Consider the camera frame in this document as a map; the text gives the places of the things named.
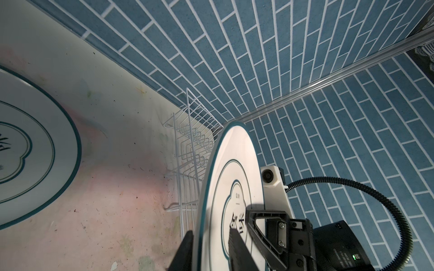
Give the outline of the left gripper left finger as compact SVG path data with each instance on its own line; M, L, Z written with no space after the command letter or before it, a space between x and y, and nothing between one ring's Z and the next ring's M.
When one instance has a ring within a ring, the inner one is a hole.
M194 234L192 230L187 231L177 252L167 268L168 271L191 271L192 251Z

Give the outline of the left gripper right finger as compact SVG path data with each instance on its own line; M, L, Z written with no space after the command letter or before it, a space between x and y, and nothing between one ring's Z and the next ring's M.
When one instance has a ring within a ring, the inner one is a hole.
M239 232L230 228L228 240L231 271L259 271Z

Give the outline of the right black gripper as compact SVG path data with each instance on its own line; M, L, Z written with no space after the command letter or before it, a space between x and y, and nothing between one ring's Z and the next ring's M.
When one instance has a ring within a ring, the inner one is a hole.
M247 210L246 226L273 271L316 271L313 226L284 211Z

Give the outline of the white curved plate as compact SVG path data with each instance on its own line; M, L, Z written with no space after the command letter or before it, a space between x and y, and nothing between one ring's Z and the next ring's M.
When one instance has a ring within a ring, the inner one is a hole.
M248 209L264 209L260 167L245 124L224 126L214 143L201 186L194 230L192 269L227 271L229 231L236 229L260 271L266 261L247 229Z

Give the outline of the small white round plate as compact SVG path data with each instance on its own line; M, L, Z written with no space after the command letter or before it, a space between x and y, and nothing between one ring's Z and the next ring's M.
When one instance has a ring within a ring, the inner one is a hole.
M47 91L1 67L1 229L37 214L74 180L81 139Z

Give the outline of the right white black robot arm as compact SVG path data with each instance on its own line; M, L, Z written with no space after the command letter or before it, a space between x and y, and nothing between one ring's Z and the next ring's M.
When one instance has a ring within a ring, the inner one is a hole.
M385 271L401 271L413 250L411 230L401 211L383 194L362 183L338 177L309 177L293 182L299 186L329 183L360 190L381 203L395 219L400 247ZM275 271L371 271L371 264L357 237L344 221L313 228L308 219L291 219L285 211L246 209L245 225L268 266Z

